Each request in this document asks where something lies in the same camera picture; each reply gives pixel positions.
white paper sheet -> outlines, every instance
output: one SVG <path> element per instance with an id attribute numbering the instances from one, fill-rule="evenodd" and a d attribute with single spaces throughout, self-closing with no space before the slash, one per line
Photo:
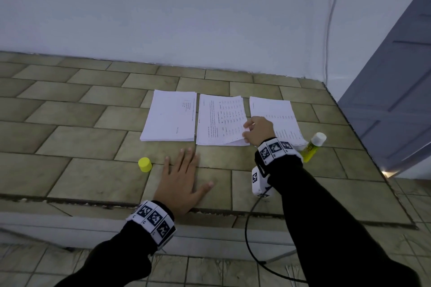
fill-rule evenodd
<path id="1" fill-rule="evenodd" d="M 197 123 L 197 145 L 246 146 L 242 133 L 247 121 L 241 97 L 201 94 Z"/>
<path id="2" fill-rule="evenodd" d="M 274 124 L 275 136 L 281 141 L 303 149 L 307 141 L 302 137 L 290 101 L 250 97 L 251 116 L 262 116 Z"/>
<path id="3" fill-rule="evenodd" d="M 196 92 L 154 91 L 141 141 L 194 141 Z"/>

white cap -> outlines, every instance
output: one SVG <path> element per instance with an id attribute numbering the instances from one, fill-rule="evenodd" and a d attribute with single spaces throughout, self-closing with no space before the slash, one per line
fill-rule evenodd
<path id="1" fill-rule="evenodd" d="M 316 147 L 321 147 L 325 141 L 326 141 L 326 135 L 321 132 L 316 133 L 311 138 L 311 143 L 313 143 Z"/>

glue stick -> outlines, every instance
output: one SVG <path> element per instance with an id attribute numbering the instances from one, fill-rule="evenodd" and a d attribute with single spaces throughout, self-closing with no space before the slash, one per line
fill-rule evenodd
<path id="1" fill-rule="evenodd" d="M 314 156 L 317 149 L 320 148 L 323 143 L 326 141 L 326 135 L 323 133 L 316 133 L 312 138 L 311 141 L 308 143 L 306 148 L 302 150 L 300 153 L 304 158 L 304 162 L 309 162 L 309 160 Z"/>

right hand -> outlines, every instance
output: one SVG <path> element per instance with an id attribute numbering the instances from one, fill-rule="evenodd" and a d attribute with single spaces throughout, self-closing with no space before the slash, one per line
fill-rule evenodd
<path id="1" fill-rule="evenodd" d="M 244 132 L 245 142 L 259 146 L 263 141 L 275 137 L 274 125 L 265 117 L 253 116 L 244 124 L 250 132 Z"/>

stack of paper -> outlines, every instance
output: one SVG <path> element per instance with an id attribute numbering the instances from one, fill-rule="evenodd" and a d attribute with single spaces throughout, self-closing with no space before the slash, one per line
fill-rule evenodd
<path id="1" fill-rule="evenodd" d="M 241 97 L 201 94 L 197 123 L 197 145 L 249 145 L 242 133 L 247 121 Z"/>
<path id="2" fill-rule="evenodd" d="M 194 141 L 196 92 L 154 91 L 141 141 Z"/>
<path id="3" fill-rule="evenodd" d="M 251 116 L 262 116 L 274 124 L 275 136 L 302 150 L 307 141 L 302 137 L 290 101 L 250 97 Z"/>

